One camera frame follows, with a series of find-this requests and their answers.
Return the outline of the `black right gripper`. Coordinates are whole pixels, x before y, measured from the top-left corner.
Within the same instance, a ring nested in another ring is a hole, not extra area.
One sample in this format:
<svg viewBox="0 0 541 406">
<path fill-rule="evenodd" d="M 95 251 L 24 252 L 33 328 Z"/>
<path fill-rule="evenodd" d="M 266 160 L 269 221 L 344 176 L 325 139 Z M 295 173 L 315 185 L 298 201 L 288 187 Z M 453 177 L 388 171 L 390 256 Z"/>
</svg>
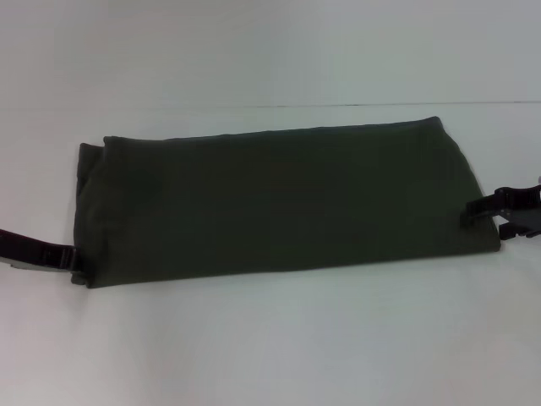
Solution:
<svg viewBox="0 0 541 406">
<path fill-rule="evenodd" d="M 499 225 L 500 240 L 527 239 L 540 235 L 540 186 L 526 189 L 499 188 L 493 195 L 466 204 L 464 222 L 499 215 L 507 223 Z"/>
</svg>

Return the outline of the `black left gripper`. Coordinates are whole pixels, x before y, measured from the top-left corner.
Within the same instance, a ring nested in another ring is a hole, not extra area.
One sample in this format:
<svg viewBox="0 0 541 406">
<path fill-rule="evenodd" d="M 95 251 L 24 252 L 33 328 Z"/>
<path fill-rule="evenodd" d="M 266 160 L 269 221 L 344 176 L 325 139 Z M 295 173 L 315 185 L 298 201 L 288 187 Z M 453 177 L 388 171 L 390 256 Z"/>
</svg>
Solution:
<svg viewBox="0 0 541 406">
<path fill-rule="evenodd" d="M 79 252 L 70 245 L 47 245 L 6 230 L 1 231 L 1 262 L 24 270 L 74 272 L 79 266 Z"/>
</svg>

